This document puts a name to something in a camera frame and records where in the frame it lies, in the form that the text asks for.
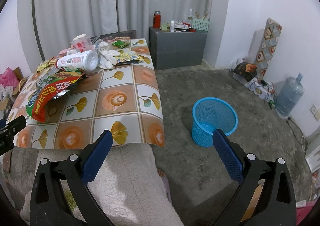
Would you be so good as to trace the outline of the small white bottle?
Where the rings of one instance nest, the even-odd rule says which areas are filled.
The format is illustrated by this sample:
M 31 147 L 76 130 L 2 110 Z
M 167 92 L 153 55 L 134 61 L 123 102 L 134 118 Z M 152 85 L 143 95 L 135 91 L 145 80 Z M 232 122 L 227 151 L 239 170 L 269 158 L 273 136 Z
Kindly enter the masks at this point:
M 175 31 L 175 21 L 170 21 L 170 32 Z

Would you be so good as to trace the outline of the pink plastic bag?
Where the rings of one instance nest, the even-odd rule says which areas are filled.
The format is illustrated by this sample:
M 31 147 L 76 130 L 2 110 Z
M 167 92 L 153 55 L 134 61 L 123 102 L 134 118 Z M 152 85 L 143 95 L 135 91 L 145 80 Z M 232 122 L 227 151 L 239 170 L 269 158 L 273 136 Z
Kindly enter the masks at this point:
M 18 84 L 19 80 L 12 69 L 7 68 L 3 74 L 0 74 L 1 88 L 11 86 L 13 89 L 15 89 Z

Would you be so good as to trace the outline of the patterned ginkgo tablecloth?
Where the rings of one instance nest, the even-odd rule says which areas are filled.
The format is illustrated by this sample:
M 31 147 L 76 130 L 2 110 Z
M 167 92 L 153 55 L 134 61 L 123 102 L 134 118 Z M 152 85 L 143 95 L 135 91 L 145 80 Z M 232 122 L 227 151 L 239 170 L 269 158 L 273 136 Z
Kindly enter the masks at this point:
M 129 40 L 121 53 L 129 52 L 136 52 L 141 62 L 87 74 L 71 92 L 48 102 L 44 122 L 27 117 L 14 144 L 34 149 L 82 149 L 109 130 L 114 146 L 164 146 L 160 93 L 146 40 Z

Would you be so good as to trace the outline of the blue water jug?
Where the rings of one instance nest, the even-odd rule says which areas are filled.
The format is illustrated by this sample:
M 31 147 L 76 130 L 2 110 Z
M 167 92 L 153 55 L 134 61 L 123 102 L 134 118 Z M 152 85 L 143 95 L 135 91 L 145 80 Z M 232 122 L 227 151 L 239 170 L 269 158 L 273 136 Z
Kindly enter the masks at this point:
M 282 86 L 276 102 L 276 112 L 281 119 L 289 117 L 293 108 L 297 105 L 302 95 L 304 94 L 304 87 L 301 84 L 303 78 L 302 73 L 295 77 L 288 77 Z

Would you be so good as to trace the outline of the red thermos bottle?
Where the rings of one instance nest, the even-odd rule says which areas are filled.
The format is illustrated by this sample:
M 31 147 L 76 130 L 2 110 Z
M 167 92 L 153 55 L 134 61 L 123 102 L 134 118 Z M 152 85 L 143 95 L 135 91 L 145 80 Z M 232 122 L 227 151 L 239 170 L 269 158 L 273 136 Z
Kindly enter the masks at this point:
M 153 28 L 160 28 L 161 26 L 161 12 L 155 11 L 153 14 Z

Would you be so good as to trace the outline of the white plastic bottle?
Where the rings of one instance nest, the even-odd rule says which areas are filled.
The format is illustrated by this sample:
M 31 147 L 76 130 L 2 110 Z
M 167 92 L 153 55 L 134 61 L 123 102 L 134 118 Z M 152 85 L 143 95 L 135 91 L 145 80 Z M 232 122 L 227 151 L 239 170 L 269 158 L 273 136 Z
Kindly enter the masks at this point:
M 66 72 L 73 71 L 94 71 L 98 65 L 99 59 L 95 51 L 87 50 L 74 54 L 67 54 L 56 62 L 56 67 Z

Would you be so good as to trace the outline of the mint green desk organizer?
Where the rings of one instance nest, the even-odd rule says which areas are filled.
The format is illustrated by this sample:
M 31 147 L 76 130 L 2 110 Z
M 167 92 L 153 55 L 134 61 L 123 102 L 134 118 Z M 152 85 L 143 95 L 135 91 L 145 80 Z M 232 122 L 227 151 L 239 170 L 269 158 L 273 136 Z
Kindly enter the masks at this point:
M 209 29 L 209 20 L 193 18 L 192 28 L 195 30 L 207 32 Z

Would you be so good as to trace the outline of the dark snack box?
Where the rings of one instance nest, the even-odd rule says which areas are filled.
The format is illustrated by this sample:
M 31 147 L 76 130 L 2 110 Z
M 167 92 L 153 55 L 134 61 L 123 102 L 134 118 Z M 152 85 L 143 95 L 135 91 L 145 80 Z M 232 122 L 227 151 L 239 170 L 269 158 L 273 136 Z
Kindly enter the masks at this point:
M 242 62 L 235 67 L 233 73 L 243 77 L 246 82 L 250 82 L 257 76 L 257 65 L 249 62 Z

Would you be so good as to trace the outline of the white power strip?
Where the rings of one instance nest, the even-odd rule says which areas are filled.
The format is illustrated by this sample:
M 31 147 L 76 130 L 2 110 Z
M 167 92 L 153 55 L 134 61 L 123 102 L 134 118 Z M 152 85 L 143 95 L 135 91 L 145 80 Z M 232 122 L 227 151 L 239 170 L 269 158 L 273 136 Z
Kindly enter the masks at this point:
M 190 26 L 188 24 L 183 23 L 183 22 L 176 22 L 175 29 L 190 29 Z

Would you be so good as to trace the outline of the white fluffy blanket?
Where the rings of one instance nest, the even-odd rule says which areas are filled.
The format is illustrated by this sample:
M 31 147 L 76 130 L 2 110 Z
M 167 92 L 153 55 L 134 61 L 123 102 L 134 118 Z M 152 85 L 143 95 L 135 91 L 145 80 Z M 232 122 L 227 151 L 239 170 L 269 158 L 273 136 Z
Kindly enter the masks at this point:
M 90 193 L 114 225 L 182 225 L 148 144 L 113 148 Z

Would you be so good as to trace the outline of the grey curtain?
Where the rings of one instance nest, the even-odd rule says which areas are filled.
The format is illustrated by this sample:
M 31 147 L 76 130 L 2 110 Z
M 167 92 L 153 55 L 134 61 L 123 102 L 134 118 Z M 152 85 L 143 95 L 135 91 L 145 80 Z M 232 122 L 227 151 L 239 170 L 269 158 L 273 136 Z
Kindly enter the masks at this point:
M 148 37 L 155 11 L 161 21 L 185 19 L 190 9 L 210 12 L 212 0 L 17 0 L 23 52 L 31 71 L 69 47 L 80 34 L 135 30 Z

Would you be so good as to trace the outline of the rolled patterned tablecloth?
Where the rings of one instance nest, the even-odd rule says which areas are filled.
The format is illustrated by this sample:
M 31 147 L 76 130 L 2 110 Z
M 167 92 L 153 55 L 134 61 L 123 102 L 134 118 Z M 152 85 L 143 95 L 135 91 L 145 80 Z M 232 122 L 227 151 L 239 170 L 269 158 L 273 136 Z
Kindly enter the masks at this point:
M 267 19 L 263 32 L 263 38 L 259 45 L 259 50 L 256 54 L 254 62 L 257 66 L 257 75 L 259 80 L 263 80 L 267 72 L 267 69 L 276 51 L 281 31 L 282 26 L 278 22 L 271 18 Z

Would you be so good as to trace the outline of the blue plastic trash basket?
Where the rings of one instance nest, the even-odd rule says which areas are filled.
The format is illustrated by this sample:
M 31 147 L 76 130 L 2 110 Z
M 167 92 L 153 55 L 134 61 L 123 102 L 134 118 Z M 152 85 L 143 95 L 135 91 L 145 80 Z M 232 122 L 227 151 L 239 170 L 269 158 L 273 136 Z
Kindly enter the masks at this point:
M 213 146 L 213 132 L 221 129 L 225 135 L 232 134 L 238 126 L 238 116 L 232 106 L 214 97 L 198 100 L 192 109 L 191 137 L 201 147 Z

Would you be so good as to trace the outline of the grey cabinet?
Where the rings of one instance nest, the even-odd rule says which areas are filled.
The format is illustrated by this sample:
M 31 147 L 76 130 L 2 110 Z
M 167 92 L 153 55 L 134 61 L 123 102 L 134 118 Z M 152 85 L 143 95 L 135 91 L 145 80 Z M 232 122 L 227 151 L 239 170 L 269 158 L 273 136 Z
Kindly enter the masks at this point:
M 206 32 L 167 32 L 149 28 L 149 50 L 156 70 L 202 63 Z

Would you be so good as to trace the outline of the white tissue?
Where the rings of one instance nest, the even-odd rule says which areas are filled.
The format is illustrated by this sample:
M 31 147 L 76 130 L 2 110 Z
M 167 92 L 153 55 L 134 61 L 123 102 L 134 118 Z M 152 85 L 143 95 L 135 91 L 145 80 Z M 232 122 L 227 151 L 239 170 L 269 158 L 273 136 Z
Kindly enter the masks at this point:
M 116 57 L 120 56 L 120 52 L 109 49 L 109 44 L 103 41 L 98 45 L 98 56 L 100 59 L 98 67 L 101 69 L 111 70 L 115 68 L 117 64 Z

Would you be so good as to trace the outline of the red green snack bag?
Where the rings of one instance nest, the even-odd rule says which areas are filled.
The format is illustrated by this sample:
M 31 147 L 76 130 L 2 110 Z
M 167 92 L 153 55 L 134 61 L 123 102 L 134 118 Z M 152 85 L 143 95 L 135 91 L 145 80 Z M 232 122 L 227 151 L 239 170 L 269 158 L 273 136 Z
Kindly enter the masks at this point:
M 62 97 L 84 77 L 85 74 L 82 72 L 57 72 L 48 76 L 31 95 L 26 105 L 27 114 L 43 123 L 46 119 L 46 104 L 52 99 Z

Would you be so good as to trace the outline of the small green snack packet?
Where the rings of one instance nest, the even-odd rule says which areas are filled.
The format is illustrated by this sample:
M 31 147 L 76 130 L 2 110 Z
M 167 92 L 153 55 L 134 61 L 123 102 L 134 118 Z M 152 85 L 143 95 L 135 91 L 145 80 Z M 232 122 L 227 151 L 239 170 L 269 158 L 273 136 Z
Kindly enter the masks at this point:
M 114 43 L 112 43 L 112 46 L 123 49 L 128 47 L 130 44 L 128 42 L 125 41 L 115 41 Z

